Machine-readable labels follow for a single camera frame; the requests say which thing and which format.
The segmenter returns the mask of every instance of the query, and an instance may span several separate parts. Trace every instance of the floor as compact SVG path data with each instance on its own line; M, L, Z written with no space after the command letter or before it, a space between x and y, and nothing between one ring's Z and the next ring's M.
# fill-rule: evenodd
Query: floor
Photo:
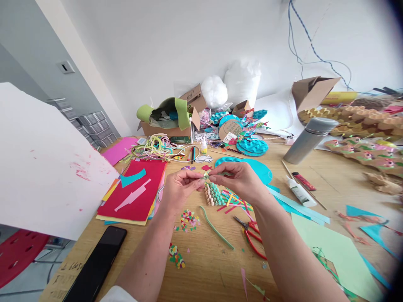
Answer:
M8 237L13 235L17 228L10 226L5 226L0 224L0 244L3 243ZM45 256L41 261L63 261L67 254L70 252L71 248L74 246L75 241L71 241L67 244L63 250L55 250L48 256ZM50 250L43 250L37 257L46 255ZM13 293L13 292L23 292L23 291L35 291L43 290L47 284L47 278L50 272L50 278L59 268L60 263L52 264L50 263L31 263L21 274L19 274L13 281L8 283L6 286L0 289L0 302L25 302L25 301L38 301L42 291L26 293L26 294L15 294L2 296L2 294Z

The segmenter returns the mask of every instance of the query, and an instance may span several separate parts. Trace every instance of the red glue stick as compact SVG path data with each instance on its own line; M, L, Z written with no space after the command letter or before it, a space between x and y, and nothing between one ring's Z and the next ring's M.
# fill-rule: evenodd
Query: red glue stick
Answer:
M306 180L305 178L303 178L301 174L299 174L298 172L293 172L293 175L294 175L294 177L295 177L296 179L298 179L298 180L301 182L301 184L303 184L304 187L306 187L309 191L316 191L316 188L315 188L313 185L311 185L311 183L310 183L308 180Z

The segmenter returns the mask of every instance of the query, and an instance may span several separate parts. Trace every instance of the white plastic bag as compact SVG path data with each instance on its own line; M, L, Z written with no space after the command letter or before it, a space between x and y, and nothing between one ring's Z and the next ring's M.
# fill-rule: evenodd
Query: white plastic bag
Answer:
M259 61L235 61L225 73L224 83L228 90L228 101L235 106L249 100L250 106L255 106L260 76Z
M209 76L201 84L201 93L206 100L207 107L217 110L228 99L227 87L217 75Z

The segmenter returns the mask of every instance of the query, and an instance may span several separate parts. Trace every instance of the red chair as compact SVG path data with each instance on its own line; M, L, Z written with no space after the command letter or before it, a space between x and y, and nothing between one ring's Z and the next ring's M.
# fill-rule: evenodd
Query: red chair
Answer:
M0 244L0 288L26 269L48 240L49 235L20 229Z

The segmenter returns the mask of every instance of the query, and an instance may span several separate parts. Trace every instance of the red-handled pliers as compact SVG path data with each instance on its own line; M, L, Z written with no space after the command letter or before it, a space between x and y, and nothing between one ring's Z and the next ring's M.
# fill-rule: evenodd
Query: red-handled pliers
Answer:
M243 222L242 220L240 220L238 217L234 216L234 218L236 219L237 222L239 222L240 224L242 224L242 226L245 229L245 235L246 238L248 239L249 244L251 245L251 247L253 248L253 250L255 251L255 253L257 255L259 255L261 258L267 260L266 256L262 255L253 245L251 238L249 237L249 235L251 235L253 238L255 238L257 241L259 241L260 243L262 243L262 239L259 238L257 235L255 235L254 233L252 233L251 231L248 230L249 227L251 227L256 233L258 233L260 235L260 232L257 228L255 228L253 225L257 224L257 222L255 221L251 221L249 222L249 224L246 224L245 222Z

